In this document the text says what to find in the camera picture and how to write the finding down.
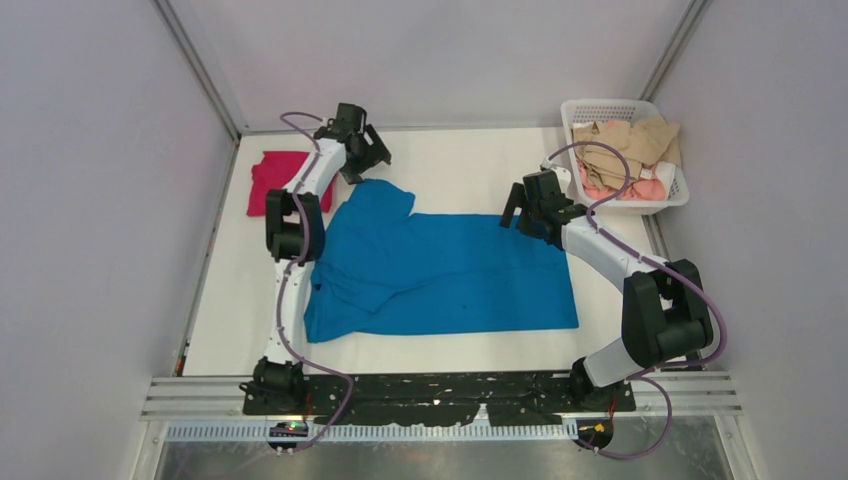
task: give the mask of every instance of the blue cloth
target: blue cloth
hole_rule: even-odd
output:
[[[495,215],[410,215],[414,201],[366,180],[339,207],[312,272],[309,342],[577,327],[563,252]]]

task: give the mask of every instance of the white plastic basket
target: white plastic basket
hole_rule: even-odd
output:
[[[562,104],[562,124],[565,127],[566,144],[572,143],[571,126],[575,123],[587,123],[606,120],[627,120],[634,122],[641,118],[658,115],[660,112],[653,104],[639,100],[603,100],[583,99],[568,100]],[[577,169],[577,156],[574,149],[568,151],[572,182],[569,186],[569,196],[576,202],[591,205],[596,200],[586,195],[583,183],[580,181],[580,171]],[[613,200],[598,207],[598,212],[624,213],[628,215],[653,215],[665,207],[677,207],[689,201],[689,189],[683,178],[683,170],[674,172],[666,200]]]

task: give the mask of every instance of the table surface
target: table surface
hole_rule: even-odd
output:
[[[364,175],[413,192],[415,212],[498,214],[513,182],[538,171],[546,153],[565,144],[561,128],[398,130],[381,132],[392,165]],[[249,375],[273,318],[274,263],[264,218],[246,215],[251,167],[268,150],[309,150],[301,135],[246,136],[241,141],[218,226],[184,375]],[[333,210],[353,187],[335,183]],[[642,218],[600,215],[609,228],[650,251]],[[580,326],[571,330],[461,335],[353,333],[306,344],[307,358],[348,373],[422,373],[567,369],[620,336],[621,294],[582,260],[568,259]]]

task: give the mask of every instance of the red cloth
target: red cloth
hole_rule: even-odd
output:
[[[253,188],[250,189],[250,199],[247,202],[247,216],[259,217],[265,215],[265,197],[270,190],[279,190],[294,178],[300,170],[307,152],[265,152],[262,161],[254,165]],[[321,211],[329,212],[333,205],[333,183],[336,177],[330,180],[330,185],[324,196],[321,197]]]

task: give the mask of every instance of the beige cloth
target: beige cloth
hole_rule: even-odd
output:
[[[638,120],[632,126],[625,120],[595,122],[575,128],[573,133],[576,141],[594,140],[621,152],[630,168],[630,179],[635,181],[643,166],[652,167],[660,160],[680,166],[679,130],[679,124],[668,124],[656,115]],[[598,188],[624,185],[624,166],[609,150],[589,145],[576,147],[575,153],[583,160],[592,185]]]

